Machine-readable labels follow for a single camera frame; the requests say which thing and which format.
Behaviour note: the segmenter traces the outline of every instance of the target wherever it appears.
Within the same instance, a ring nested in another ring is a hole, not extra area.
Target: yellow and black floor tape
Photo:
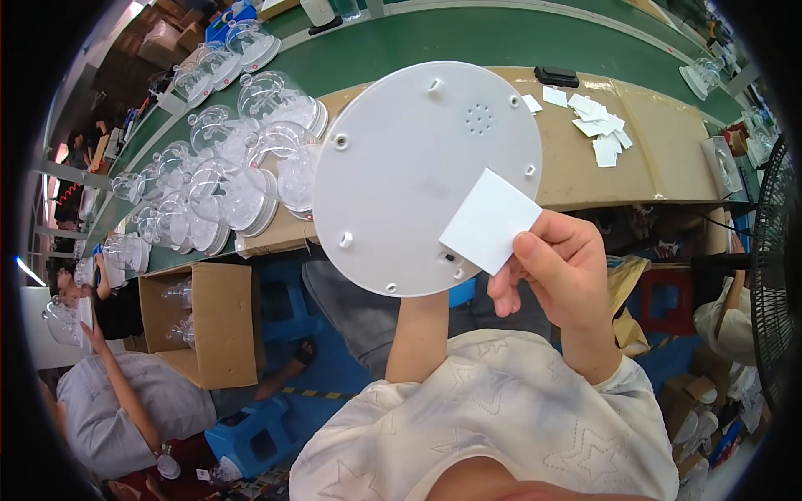
[[[328,398],[330,400],[351,400],[358,395],[356,393],[337,393],[334,391],[302,390],[300,388],[290,388],[289,386],[284,386],[282,388],[282,393],[303,395],[305,397]]]

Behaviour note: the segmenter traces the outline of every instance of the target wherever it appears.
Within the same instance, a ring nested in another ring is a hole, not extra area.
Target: white bottle
[[[301,0],[301,7],[315,26],[325,26],[334,21],[334,9],[328,0]]]

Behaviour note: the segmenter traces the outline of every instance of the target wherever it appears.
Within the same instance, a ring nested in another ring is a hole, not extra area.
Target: gray pants
[[[373,378],[384,378],[401,300],[368,292],[351,283],[331,261],[305,263],[302,277],[323,314],[345,339],[351,356],[365,366]],[[473,299],[449,311],[449,337],[477,329],[508,329],[537,333],[549,339],[551,323],[529,284],[518,284],[520,311],[506,318],[496,316],[487,290],[488,274],[482,272],[476,276]]]

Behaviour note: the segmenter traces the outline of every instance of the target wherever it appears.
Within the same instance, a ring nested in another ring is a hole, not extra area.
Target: black electric fan
[[[802,210],[797,175],[782,139],[761,167],[764,178],[751,252],[751,315],[760,382],[773,412],[800,363]]]

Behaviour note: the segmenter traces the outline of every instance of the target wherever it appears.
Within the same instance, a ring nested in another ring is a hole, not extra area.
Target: fan grille
[[[794,363],[790,354],[795,350],[788,348],[796,342],[786,276],[796,265],[789,263],[788,230],[797,222],[797,186],[791,156],[780,139],[765,169],[755,216],[751,311],[760,382],[773,409],[784,392],[784,374]]]

